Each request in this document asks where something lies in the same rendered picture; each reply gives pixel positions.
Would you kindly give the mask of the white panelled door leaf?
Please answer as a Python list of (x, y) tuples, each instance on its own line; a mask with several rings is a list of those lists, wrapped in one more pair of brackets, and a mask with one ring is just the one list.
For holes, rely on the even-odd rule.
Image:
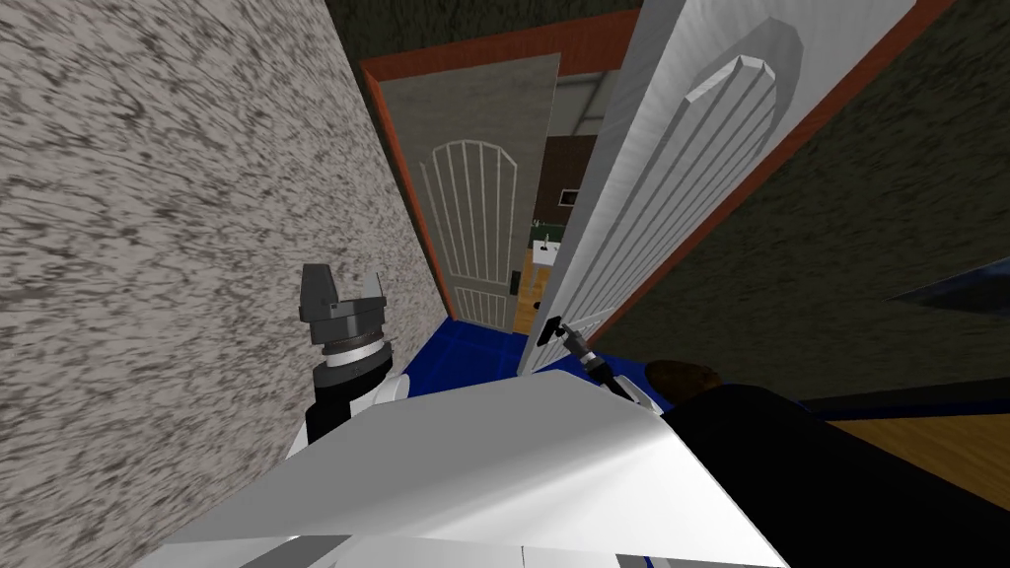
[(645, 0), (519, 363), (600, 332), (916, 0)]

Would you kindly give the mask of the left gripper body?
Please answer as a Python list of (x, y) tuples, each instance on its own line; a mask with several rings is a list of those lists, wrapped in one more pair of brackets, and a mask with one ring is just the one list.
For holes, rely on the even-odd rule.
[(309, 325), (312, 344), (328, 344), (379, 330), (386, 322), (384, 296), (328, 303), (325, 297), (300, 300), (300, 320)]

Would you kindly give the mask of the grey door with arch pattern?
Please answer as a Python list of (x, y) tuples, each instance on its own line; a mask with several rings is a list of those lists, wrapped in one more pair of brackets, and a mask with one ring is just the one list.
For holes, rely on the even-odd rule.
[(459, 320), (514, 326), (559, 63), (552, 53), (381, 86)]

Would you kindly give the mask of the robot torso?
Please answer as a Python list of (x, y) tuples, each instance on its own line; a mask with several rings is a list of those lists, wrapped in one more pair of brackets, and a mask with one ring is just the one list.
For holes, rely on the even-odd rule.
[(382, 384), (132, 568), (789, 568), (660, 417), (563, 371)]

